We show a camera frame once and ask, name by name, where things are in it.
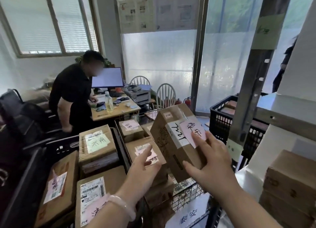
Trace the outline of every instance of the person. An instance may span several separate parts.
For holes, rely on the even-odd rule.
[[[89,77],[97,76],[104,67],[103,56],[88,50],[80,63],[65,68],[56,77],[49,99],[49,108],[57,115],[63,131],[76,135],[93,128],[88,100],[97,102]]]
[[[207,164],[202,170],[184,161],[187,173],[197,181],[204,191],[209,192],[220,203],[235,228],[281,228],[281,226],[248,195],[238,184],[231,169],[231,157],[225,144],[217,140],[209,131],[207,140],[202,140],[192,133],[192,138],[207,158]],[[132,163],[126,180],[115,194],[135,209],[136,203],[150,188],[161,164],[145,166],[152,146],[149,146]],[[91,220],[87,228],[123,228],[127,227],[130,216],[125,208],[116,202],[107,202],[98,214]]]
[[[280,65],[280,71],[279,71],[279,73],[277,74],[276,78],[273,80],[273,83],[272,83],[272,92],[277,92],[277,90],[279,89],[279,86],[280,86],[283,74],[285,72],[285,69],[286,69],[288,63],[289,63],[289,60],[290,60],[290,57],[292,55],[292,52],[293,52],[294,46],[296,44],[297,38],[298,38],[298,35],[296,36],[295,41],[292,44],[292,46],[287,48],[287,50],[284,53],[285,57],[283,59],[283,62]]]

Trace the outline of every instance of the window frame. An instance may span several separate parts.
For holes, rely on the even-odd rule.
[[[46,2],[47,2],[47,6],[49,9],[50,15],[51,15],[51,19],[52,19],[53,26],[54,26],[54,29],[56,32],[56,36],[57,36],[57,40],[58,40],[58,43],[60,46],[61,53],[23,54],[19,48],[18,42],[17,42],[17,40],[14,36],[14,33],[10,27],[10,23],[9,23],[9,21],[6,17],[6,14],[5,14],[5,12],[1,6],[1,3],[0,3],[0,21],[2,22],[4,30],[9,38],[9,41],[12,45],[12,48],[13,48],[16,56],[18,58],[40,58],[40,57],[69,57],[69,56],[81,56],[81,55],[83,55],[84,52],[73,52],[73,53],[66,52],[64,42],[63,42],[63,39],[62,39],[62,36],[60,33],[60,29],[58,26],[57,18],[55,15],[55,11],[53,9],[52,1],[46,0]],[[81,11],[81,16],[82,16],[85,32],[86,32],[87,39],[88,39],[89,49],[93,50],[92,38],[91,38],[90,30],[89,30],[87,16],[85,13],[85,8],[83,6],[83,0],[78,0],[78,2],[79,2],[79,7],[80,7],[80,11]],[[89,6],[90,6],[90,10],[91,10],[91,15],[92,15],[92,20],[93,20],[93,26],[94,26],[98,50],[99,50],[99,52],[101,52],[100,36],[99,36],[98,27],[97,27],[97,22],[95,19],[93,0],[89,0]]]

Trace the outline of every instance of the computer monitor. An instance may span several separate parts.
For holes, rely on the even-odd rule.
[[[106,67],[97,77],[92,77],[93,88],[123,87],[122,69],[120,67]]]

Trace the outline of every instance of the plastic bottle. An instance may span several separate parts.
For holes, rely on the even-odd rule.
[[[108,113],[111,113],[114,110],[113,100],[108,91],[105,92],[105,107]]]

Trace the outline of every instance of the bracelet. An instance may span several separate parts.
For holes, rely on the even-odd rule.
[[[120,197],[116,196],[116,195],[110,195],[110,197],[108,198],[109,202],[113,202],[117,205],[119,205],[120,207],[124,208],[126,213],[130,216],[130,221],[134,221],[136,218],[136,212],[133,210],[133,208],[131,208],[124,200],[122,200]]]

